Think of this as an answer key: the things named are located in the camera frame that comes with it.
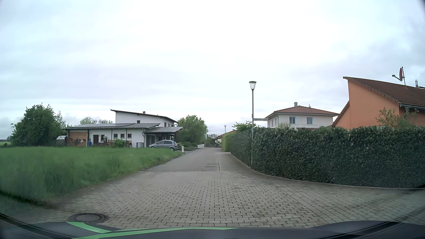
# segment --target lamp post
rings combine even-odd
[[[254,142],[254,89],[255,89],[255,84],[256,84],[257,82],[256,81],[250,81],[249,82],[249,86],[251,87],[251,91],[252,91],[252,115],[251,115],[251,117],[252,117],[252,130],[251,130],[251,132],[252,132],[252,141],[251,141],[251,168],[252,168],[252,144],[253,144],[253,142]]]

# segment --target manhole cover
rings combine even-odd
[[[68,218],[70,222],[101,223],[108,220],[109,217],[99,213],[79,213]]]

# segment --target paved road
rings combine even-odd
[[[52,222],[95,212],[109,216],[103,225],[120,228],[311,227],[351,220],[425,225],[424,199],[424,190],[266,176],[219,148],[200,148],[148,171],[85,189],[56,209],[35,208],[15,217]]]

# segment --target dark roof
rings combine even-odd
[[[226,133],[224,133],[222,135],[219,135],[219,136],[216,137],[216,139],[222,138],[225,134],[228,134],[228,133],[236,133],[236,130],[232,130],[232,131],[226,132]]]
[[[378,80],[355,77],[343,78],[353,83],[363,85],[387,98],[395,100],[401,105],[425,107],[425,89]]]
[[[113,109],[111,109],[111,111],[119,112],[119,113],[147,115],[147,116],[153,116],[153,117],[158,117],[158,118],[165,118],[165,119],[167,119],[167,120],[169,120],[171,122],[178,123],[177,121],[175,121],[175,120],[173,120],[171,118],[168,118],[167,116],[161,116],[161,115],[157,115],[157,114],[144,114],[144,113],[137,113],[137,112],[130,112],[130,111],[119,111],[119,110],[113,110]]]
[[[65,129],[152,128],[158,125],[160,125],[160,123],[86,124],[86,125],[72,126]]]
[[[344,115],[345,111],[348,110],[348,107],[350,107],[350,101],[348,101],[346,103],[346,105],[344,106],[343,110],[341,111],[341,113],[338,115],[338,117],[335,119],[335,121],[332,123],[332,127],[335,127],[335,125],[338,123],[338,121],[340,120],[340,118]]]
[[[305,107],[305,106],[294,106],[286,109],[281,109],[278,111],[274,111],[273,113],[269,114],[266,118],[269,116],[275,114],[275,113],[288,113],[288,114],[321,114],[321,115],[332,115],[337,116],[338,113],[330,112],[330,111],[324,111],[319,110],[315,108]]]
[[[175,133],[183,127],[155,127],[148,130],[145,130],[145,133]]]

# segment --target house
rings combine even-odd
[[[65,128],[76,146],[105,145],[123,139],[133,148],[144,148],[164,139],[174,139],[177,121],[160,115],[118,111],[114,124],[87,124]]]
[[[236,130],[232,130],[232,131],[229,131],[229,132],[224,133],[224,134],[222,134],[222,135],[219,135],[219,136],[217,136],[215,139],[217,139],[217,142],[220,142],[220,143],[221,143],[221,140],[223,139],[223,136],[224,136],[225,134],[230,134],[230,133],[236,133]]]
[[[348,82],[348,102],[332,124],[333,127],[346,129],[360,126],[379,126],[376,118],[380,110],[396,110],[404,116],[405,108],[418,110],[417,115],[408,121],[418,126],[425,126],[425,88],[368,80],[355,77],[343,77]]]
[[[305,107],[294,103],[294,107],[281,109],[269,114],[266,118],[268,128],[276,128],[279,123],[290,124],[293,128],[318,129],[331,126],[338,113]]]

